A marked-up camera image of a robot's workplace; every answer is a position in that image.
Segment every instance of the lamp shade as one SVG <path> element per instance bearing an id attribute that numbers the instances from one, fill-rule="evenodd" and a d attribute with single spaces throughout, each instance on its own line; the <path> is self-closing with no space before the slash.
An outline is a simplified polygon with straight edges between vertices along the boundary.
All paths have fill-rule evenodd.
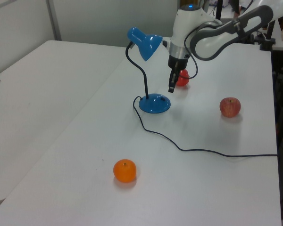
<path id="1" fill-rule="evenodd" d="M 147 61 L 161 44 L 162 37 L 158 35 L 146 35 L 137 27 L 131 28 L 127 33 L 128 39 L 138 46 L 144 61 Z"/>

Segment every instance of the blue desk lamp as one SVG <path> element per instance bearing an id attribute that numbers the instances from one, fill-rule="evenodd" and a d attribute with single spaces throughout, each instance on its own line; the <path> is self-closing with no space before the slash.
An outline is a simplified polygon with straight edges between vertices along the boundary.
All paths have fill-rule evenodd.
<path id="1" fill-rule="evenodd" d="M 135 62 L 133 62 L 128 55 L 129 48 L 133 44 L 136 44 L 138 46 L 142 58 L 144 59 L 144 61 L 147 61 L 161 44 L 162 37 L 157 35 L 146 35 L 136 27 L 131 28 L 128 31 L 127 36 L 130 40 L 130 43 L 126 48 L 126 57 L 130 61 L 130 63 L 132 63 L 134 66 L 136 66 L 138 69 L 141 70 L 144 77 L 146 96 L 144 96 L 140 100 L 139 107 L 144 112 L 148 112 L 148 113 L 165 112 L 171 106 L 170 100 L 162 94 L 158 94 L 158 93 L 148 94 L 147 76 L 145 71 Z"/>

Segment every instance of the black cable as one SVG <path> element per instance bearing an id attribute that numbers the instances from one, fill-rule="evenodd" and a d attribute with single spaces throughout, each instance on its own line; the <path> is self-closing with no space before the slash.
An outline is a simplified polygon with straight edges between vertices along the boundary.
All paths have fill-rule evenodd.
<path id="1" fill-rule="evenodd" d="M 253 3 L 253 1 L 254 1 L 254 0 L 251 0 L 251 1 L 250 1 L 249 5 L 245 8 L 244 12 L 251 6 L 251 4 Z"/>
<path id="2" fill-rule="evenodd" d="M 146 92 L 146 99 L 149 99 L 149 94 L 148 94 L 148 83 L 147 83 L 147 76 L 146 76 L 146 73 L 145 71 L 139 66 L 137 65 L 130 57 L 129 57 L 129 54 L 128 54 L 128 50 L 129 48 L 133 45 L 133 42 L 131 41 L 129 43 L 129 45 L 127 46 L 126 48 L 126 57 L 127 59 L 130 61 L 131 64 L 133 64 L 135 67 L 137 67 L 138 69 L 141 70 L 142 74 L 143 74 L 143 81 L 144 81 L 144 84 L 145 84 L 145 92 Z"/>
<path id="3" fill-rule="evenodd" d="M 201 27 L 201 25 L 198 26 L 198 27 L 196 27 L 195 29 L 193 29 L 190 33 L 188 33 L 188 35 L 185 37 L 185 39 L 184 39 L 184 41 L 183 41 L 183 44 L 184 44 L 185 49 L 186 49 L 187 52 L 189 53 L 190 57 L 192 58 L 192 60 L 193 60 L 194 63 L 195 63 L 195 66 L 196 66 L 196 72 L 195 72 L 194 76 L 189 77 L 189 78 L 186 78 L 186 77 L 183 77 L 183 76 L 179 75 L 180 77 L 182 77 L 182 78 L 184 78 L 184 79 L 193 79 L 193 78 L 195 78 L 196 75 L 198 74 L 198 65 L 197 65 L 196 60 L 195 60 L 195 58 L 193 57 L 192 53 L 190 52 L 189 48 L 187 47 L 186 41 L 187 41 L 188 37 L 189 37 L 194 31 L 196 31 L 199 27 Z M 212 25 L 208 25 L 208 26 L 211 27 L 211 28 L 217 28 L 217 27 L 222 26 L 222 24 L 216 25 L 216 26 L 212 26 Z"/>
<path id="4" fill-rule="evenodd" d="M 183 41 L 183 44 L 184 44 L 185 49 L 188 51 L 190 57 L 192 58 L 192 60 L 193 60 L 194 63 L 195 63 L 195 66 L 196 66 L 196 72 L 195 72 L 194 76 L 189 77 L 189 78 L 186 78 L 186 77 L 183 77 L 183 76 L 179 75 L 180 77 L 183 77 L 183 78 L 185 78 L 185 79 L 193 79 L 193 78 L 195 78 L 196 75 L 198 74 L 198 65 L 197 65 L 197 63 L 196 63 L 196 60 L 194 59 L 192 53 L 190 52 L 190 50 L 188 49 L 188 47 L 187 47 L 187 45 L 186 45 L 186 41 L 187 41 L 188 37 L 189 37 L 195 30 L 197 30 L 197 29 L 198 29 L 198 27 L 195 28 L 194 30 L 192 30 L 190 33 L 188 33 L 188 35 L 185 37 L 185 39 L 184 39 L 184 41 Z"/>
<path id="5" fill-rule="evenodd" d="M 216 8 L 216 6 L 212 9 L 212 11 L 209 13 L 209 15 L 211 15 L 211 13 L 213 12 L 213 10 L 215 10 L 215 8 Z"/>
<path id="6" fill-rule="evenodd" d="M 214 11 L 213 11 L 213 17 L 214 17 L 214 14 L 215 14 L 215 9 L 216 9 L 216 6 L 214 7 Z"/>
<path id="7" fill-rule="evenodd" d="M 140 116 L 140 114 L 138 113 L 137 109 L 135 108 L 135 101 L 137 98 L 140 98 L 140 100 L 142 100 L 142 98 L 140 96 L 137 96 L 134 101 L 133 101 L 133 109 L 135 110 L 135 112 L 137 113 L 137 116 L 139 117 L 140 121 L 141 121 L 141 125 L 143 127 L 143 129 L 147 132 L 150 132 L 150 133 L 155 133 L 155 134 L 158 134 L 158 135 L 161 135 L 163 136 L 164 138 L 166 138 L 167 140 L 169 140 L 171 143 L 173 143 L 179 150 L 183 151 L 183 152 L 189 152 L 189 151 L 202 151 L 202 152 L 211 152 L 211 153 L 215 153 L 215 154 L 218 154 L 218 155 L 222 155 L 224 157 L 230 157 L 230 158 L 241 158 L 241 157 L 261 157 L 261 156 L 278 156 L 277 154 L 247 154 L 247 155 L 227 155 L 227 154 L 222 154 L 220 152 L 216 152 L 216 151 L 211 151 L 211 150 L 208 150 L 208 149 L 182 149 L 180 148 L 173 140 L 171 140 L 170 138 L 168 138 L 167 136 L 161 134 L 161 133 L 158 133 L 158 132 L 155 132 L 155 131 L 152 131 L 152 130 L 148 130 L 144 127 L 143 125 L 143 122 L 142 122 L 142 118 Z"/>

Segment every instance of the lamp base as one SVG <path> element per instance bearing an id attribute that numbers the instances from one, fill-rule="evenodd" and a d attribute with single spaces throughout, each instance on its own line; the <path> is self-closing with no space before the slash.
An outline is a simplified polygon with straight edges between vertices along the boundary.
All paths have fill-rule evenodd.
<path id="1" fill-rule="evenodd" d="M 144 96 L 139 103 L 140 109 L 147 113 L 162 113 L 168 110 L 170 106 L 169 98 L 158 93 L 149 94 L 149 99 Z"/>

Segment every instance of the white tabletop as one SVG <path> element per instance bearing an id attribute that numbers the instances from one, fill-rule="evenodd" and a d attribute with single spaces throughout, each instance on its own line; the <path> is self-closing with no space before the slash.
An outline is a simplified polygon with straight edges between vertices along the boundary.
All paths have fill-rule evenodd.
<path id="1" fill-rule="evenodd" d="M 136 47 L 130 56 L 145 69 L 150 93 L 171 100 L 162 114 L 139 110 L 147 128 L 182 148 L 276 153 L 268 52 L 233 44 L 212 61 L 198 61 L 198 76 L 173 94 L 167 92 L 170 69 L 163 47 L 147 62 Z M 187 68 L 192 75 L 191 60 Z M 0 205 L 0 226 L 281 225 L 276 157 L 181 152 L 142 129 L 132 102 L 143 94 L 142 74 L 123 60 Z M 242 105 L 233 119 L 219 110 L 228 96 Z M 137 165 L 137 179 L 129 184 L 112 172 L 122 158 Z"/>
<path id="2" fill-rule="evenodd" d="M 124 52 L 48 41 L 0 74 L 0 203 L 111 75 Z"/>

